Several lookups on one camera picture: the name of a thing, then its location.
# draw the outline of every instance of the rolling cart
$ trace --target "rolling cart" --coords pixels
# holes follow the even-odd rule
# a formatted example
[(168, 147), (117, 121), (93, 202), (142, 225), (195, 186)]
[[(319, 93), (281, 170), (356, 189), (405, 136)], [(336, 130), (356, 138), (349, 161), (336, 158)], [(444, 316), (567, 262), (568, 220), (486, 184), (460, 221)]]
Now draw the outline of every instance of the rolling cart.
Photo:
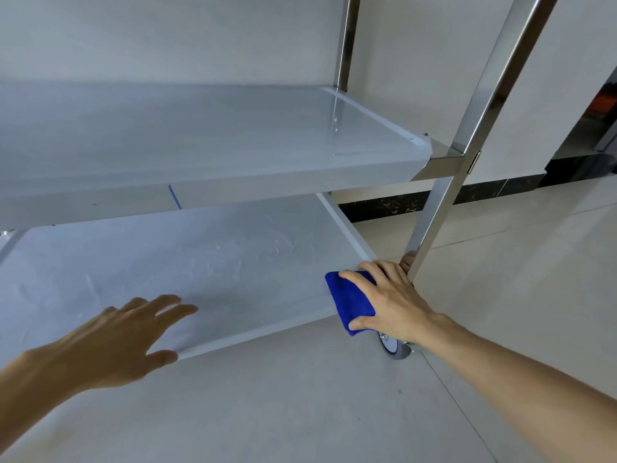
[(556, 1), (514, 0), (451, 146), (345, 94), (360, 0), (334, 87), (0, 83), (0, 366), (134, 295), (200, 307), (180, 358), (335, 314), (323, 275), (375, 255), (334, 190), (436, 179), (413, 280)]

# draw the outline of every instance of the blue line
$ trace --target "blue line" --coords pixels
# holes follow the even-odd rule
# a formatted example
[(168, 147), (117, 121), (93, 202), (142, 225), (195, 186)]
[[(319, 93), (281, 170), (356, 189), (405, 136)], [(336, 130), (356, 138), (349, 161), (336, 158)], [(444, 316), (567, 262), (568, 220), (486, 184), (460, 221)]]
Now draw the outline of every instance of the blue line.
[(174, 201), (176, 202), (176, 205), (178, 205), (178, 209), (182, 209), (182, 207), (180, 206), (180, 202), (178, 201), (178, 198), (176, 197), (176, 194), (174, 193), (174, 189), (172, 188), (171, 185), (168, 185), (168, 187), (169, 187), (169, 192), (174, 197)]

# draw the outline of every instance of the wheel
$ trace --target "wheel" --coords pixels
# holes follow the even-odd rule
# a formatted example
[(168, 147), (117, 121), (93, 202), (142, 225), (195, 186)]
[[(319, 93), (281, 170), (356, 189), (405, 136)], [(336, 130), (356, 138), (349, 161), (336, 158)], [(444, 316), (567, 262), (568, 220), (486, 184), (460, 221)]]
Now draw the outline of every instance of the wheel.
[(390, 338), (387, 334), (377, 332), (380, 337), (381, 345), (383, 346), (386, 354), (394, 360), (405, 359), (412, 353), (412, 348), (404, 341), (395, 340)]

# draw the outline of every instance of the metal frame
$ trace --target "metal frame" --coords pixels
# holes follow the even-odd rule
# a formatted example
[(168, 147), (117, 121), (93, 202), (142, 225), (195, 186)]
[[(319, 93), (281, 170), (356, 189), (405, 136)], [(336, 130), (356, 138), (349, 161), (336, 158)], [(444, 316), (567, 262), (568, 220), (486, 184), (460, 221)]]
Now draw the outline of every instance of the metal frame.
[[(405, 249), (405, 255), (413, 257), (407, 274), (411, 281), (416, 277), (467, 175), (478, 161), (482, 147), (556, 3), (557, 0), (513, 1), (452, 145), (446, 146), (432, 140), (433, 156), (413, 178), (436, 178), (436, 181)], [(335, 86), (342, 91), (347, 91), (358, 19), (357, 11), (348, 11), (359, 7), (360, 0), (345, 0), (335, 76)]]

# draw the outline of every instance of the blue microfiber towel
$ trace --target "blue microfiber towel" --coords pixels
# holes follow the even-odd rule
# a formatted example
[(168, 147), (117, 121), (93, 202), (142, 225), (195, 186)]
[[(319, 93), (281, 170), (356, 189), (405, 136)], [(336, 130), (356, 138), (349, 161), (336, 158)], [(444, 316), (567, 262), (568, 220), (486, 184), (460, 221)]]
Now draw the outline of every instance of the blue microfiber towel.
[[(367, 280), (375, 284), (373, 277), (366, 271), (358, 271)], [(349, 329), (349, 322), (358, 317), (366, 315), (372, 316), (375, 314), (375, 309), (362, 293), (351, 281), (344, 280), (339, 276), (338, 272), (330, 272), (326, 275), (326, 282), (330, 288), (330, 293), (335, 300), (336, 310), (339, 312), (339, 317), (343, 322), (343, 327), (351, 334), (358, 334), (361, 331)]]

